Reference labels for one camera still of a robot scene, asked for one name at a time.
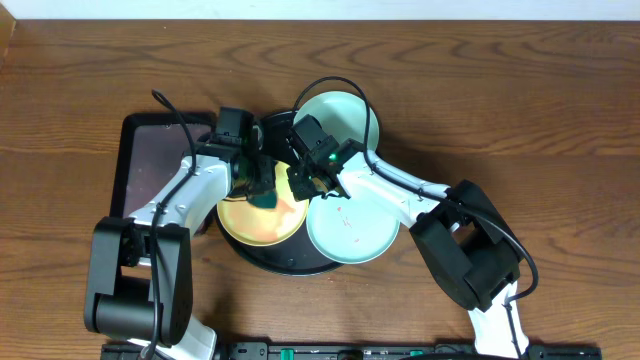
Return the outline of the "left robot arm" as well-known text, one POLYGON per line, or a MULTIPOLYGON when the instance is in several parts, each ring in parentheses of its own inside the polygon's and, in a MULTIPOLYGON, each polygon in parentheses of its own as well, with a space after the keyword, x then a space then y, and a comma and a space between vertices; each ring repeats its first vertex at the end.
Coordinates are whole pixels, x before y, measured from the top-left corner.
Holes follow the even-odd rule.
POLYGON ((211 359, 217 335, 193 314, 191 240, 222 200, 275 187, 275 162, 204 144, 128 217, 105 217, 92 237, 84 324, 141 346, 142 359, 211 359))

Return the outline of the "yellow plate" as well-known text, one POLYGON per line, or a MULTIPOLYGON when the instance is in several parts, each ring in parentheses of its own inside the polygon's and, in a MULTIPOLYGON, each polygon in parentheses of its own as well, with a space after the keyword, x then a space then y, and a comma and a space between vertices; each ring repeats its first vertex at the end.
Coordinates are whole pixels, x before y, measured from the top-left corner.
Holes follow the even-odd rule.
POLYGON ((231 237, 245 245, 272 246, 294 235, 303 225, 309 201, 296 201, 287 177, 289 165, 277 161, 275 166, 275 191, 278 204, 275 209, 252 206, 246 198, 223 200, 217 205, 222 228, 231 237))

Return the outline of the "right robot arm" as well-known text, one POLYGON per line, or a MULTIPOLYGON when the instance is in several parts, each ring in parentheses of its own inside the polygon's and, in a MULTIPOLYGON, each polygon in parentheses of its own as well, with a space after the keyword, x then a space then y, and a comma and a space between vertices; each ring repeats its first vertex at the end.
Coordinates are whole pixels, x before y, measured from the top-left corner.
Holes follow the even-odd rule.
POLYGON ((375 204, 408 227, 431 276, 468 311, 475 350, 520 359, 529 346, 516 303, 519 265, 531 255, 487 195, 464 180, 454 187, 430 183, 382 160, 363 144, 333 137, 293 142, 299 158, 289 172, 296 199, 334 196, 375 204))

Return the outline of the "green sponge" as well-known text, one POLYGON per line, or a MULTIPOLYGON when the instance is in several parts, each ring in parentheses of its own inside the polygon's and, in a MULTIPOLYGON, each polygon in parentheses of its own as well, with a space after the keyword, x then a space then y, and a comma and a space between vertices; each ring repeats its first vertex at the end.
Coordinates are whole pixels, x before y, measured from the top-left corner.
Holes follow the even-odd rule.
POLYGON ((262 194, 253 194, 247 198, 247 202, 261 209, 275 209, 278 204, 278 195, 275 190, 262 194))

